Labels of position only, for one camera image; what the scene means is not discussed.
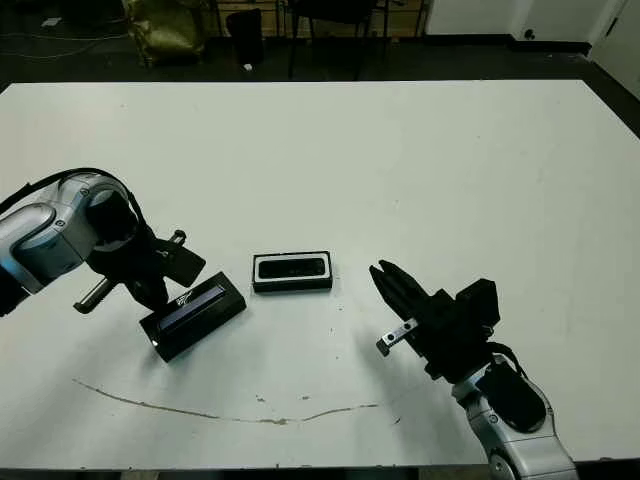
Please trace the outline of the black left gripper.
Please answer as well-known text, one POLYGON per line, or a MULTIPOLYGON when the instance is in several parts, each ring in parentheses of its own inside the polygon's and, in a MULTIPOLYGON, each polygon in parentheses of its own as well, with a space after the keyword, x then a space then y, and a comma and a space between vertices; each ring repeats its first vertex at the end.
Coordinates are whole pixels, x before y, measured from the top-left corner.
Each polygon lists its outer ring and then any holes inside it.
POLYGON ((94 250, 87 265, 102 280, 73 307, 79 313, 91 313, 119 284, 131 296, 150 310, 157 310, 168 302, 164 277, 169 260, 186 241, 186 233, 176 230, 169 240, 155 236, 152 230, 140 227, 125 245, 113 251, 94 250))

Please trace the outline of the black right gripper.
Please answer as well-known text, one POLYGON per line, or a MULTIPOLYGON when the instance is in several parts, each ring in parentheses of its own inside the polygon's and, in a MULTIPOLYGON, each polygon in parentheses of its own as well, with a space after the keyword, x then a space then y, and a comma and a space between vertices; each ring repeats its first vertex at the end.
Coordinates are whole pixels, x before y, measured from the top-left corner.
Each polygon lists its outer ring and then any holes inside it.
POLYGON ((388 356, 405 341, 427 364, 434 380, 457 383, 489 361, 488 338, 498 323, 498 294, 494 289, 466 289, 451 297, 440 289, 430 296, 407 272, 389 261, 369 273, 384 302, 402 321, 400 327, 376 341, 388 356))

